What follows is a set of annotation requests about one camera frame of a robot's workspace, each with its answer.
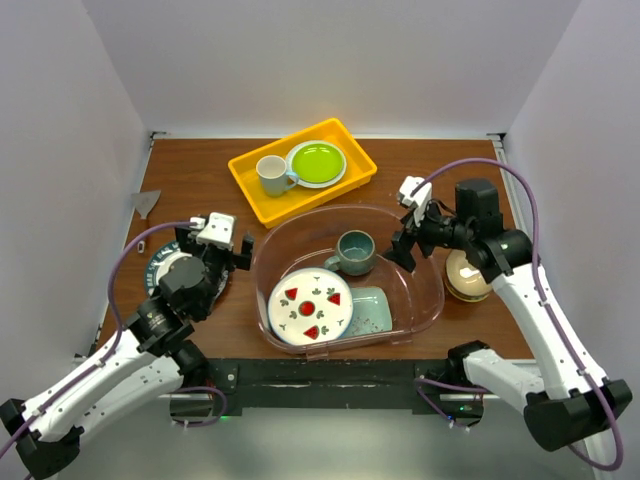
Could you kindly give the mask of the dark green lettered plate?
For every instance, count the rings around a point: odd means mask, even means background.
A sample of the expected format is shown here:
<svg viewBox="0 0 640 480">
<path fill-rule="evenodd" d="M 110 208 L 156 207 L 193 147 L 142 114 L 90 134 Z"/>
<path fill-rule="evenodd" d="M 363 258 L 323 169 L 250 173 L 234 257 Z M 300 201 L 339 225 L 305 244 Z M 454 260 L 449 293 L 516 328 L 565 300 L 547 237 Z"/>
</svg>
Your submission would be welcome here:
<svg viewBox="0 0 640 480">
<path fill-rule="evenodd" d="M 204 245 L 195 244 L 189 247 L 187 251 L 183 251 L 177 240 L 162 246 L 151 256 L 145 268 L 143 276 L 145 293 L 148 296 L 153 294 L 160 278 L 169 271 L 177 260 L 190 256 L 192 251 L 196 254 L 202 254 L 204 250 Z"/>
</svg>

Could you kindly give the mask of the teal glazed ceramic mug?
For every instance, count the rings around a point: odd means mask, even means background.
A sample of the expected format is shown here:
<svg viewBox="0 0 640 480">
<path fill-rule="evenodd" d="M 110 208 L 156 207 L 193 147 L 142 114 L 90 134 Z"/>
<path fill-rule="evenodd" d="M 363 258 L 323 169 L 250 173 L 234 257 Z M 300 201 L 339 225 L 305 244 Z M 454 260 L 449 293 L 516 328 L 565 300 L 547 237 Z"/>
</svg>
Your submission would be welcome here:
<svg viewBox="0 0 640 480">
<path fill-rule="evenodd" d="M 374 239 L 361 230 L 345 232 L 337 241 L 334 255 L 324 262 L 324 268 L 349 276 L 368 274 L 376 263 Z"/>
</svg>

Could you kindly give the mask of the mint divided rectangular plate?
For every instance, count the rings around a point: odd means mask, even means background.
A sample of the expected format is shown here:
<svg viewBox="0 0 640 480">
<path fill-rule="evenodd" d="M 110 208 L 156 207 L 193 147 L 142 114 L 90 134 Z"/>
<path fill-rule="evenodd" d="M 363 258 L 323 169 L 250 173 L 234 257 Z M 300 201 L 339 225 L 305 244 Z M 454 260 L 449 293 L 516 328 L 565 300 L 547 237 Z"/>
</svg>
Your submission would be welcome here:
<svg viewBox="0 0 640 480">
<path fill-rule="evenodd" d="M 344 338 L 389 332 L 393 328 L 388 299 L 379 287 L 353 288 L 353 316 Z"/>
</svg>

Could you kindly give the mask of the watermelon plate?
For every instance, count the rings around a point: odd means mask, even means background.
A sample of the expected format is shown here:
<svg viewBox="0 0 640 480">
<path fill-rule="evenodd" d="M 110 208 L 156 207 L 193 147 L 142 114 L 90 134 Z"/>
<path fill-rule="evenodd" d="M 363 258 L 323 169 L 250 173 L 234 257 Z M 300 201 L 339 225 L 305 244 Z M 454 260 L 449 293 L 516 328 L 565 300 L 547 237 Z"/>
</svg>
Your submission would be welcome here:
<svg viewBox="0 0 640 480">
<path fill-rule="evenodd" d="M 273 333 L 292 346 L 308 346 L 341 338 L 354 312 L 350 287 L 324 268 L 303 268 L 284 276 L 267 302 Z"/>
</svg>

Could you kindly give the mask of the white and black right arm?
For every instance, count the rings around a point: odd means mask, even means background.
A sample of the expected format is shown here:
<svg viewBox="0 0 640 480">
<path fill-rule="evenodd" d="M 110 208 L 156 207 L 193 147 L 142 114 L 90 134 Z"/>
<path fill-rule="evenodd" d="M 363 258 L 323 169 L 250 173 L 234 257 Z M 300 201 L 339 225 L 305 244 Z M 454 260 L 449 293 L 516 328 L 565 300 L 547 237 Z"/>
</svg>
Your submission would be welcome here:
<svg viewBox="0 0 640 480">
<path fill-rule="evenodd" d="M 445 379 L 459 393 L 484 388 L 522 413 L 536 443 L 556 451 L 609 428 L 631 403 L 622 380 L 611 380 L 586 351 L 551 292 L 542 266 L 532 263 L 530 238 L 504 225 L 496 187 L 485 178 L 455 188 L 455 207 L 432 199 L 420 177 L 403 181 L 397 200 L 407 208 L 384 258 L 407 271 L 413 248 L 428 257 L 437 247 L 465 254 L 506 305 L 540 373 L 533 375 L 474 341 L 450 350 Z"/>
</svg>

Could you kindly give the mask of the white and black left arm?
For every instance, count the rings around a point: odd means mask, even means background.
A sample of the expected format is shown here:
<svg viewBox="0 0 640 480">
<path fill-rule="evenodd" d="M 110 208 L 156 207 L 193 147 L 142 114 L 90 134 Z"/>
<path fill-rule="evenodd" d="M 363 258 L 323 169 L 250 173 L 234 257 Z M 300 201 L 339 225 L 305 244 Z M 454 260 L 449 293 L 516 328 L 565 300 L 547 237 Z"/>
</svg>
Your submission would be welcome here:
<svg viewBox="0 0 640 480">
<path fill-rule="evenodd" d="M 235 269 L 251 265 L 253 239 L 233 250 L 235 217 L 212 213 L 174 222 L 181 251 L 115 334 L 64 379 L 28 400 L 9 399 L 1 421 L 33 479 L 70 465 L 111 422 L 169 393 L 205 392 L 208 361 L 190 341 Z"/>
</svg>

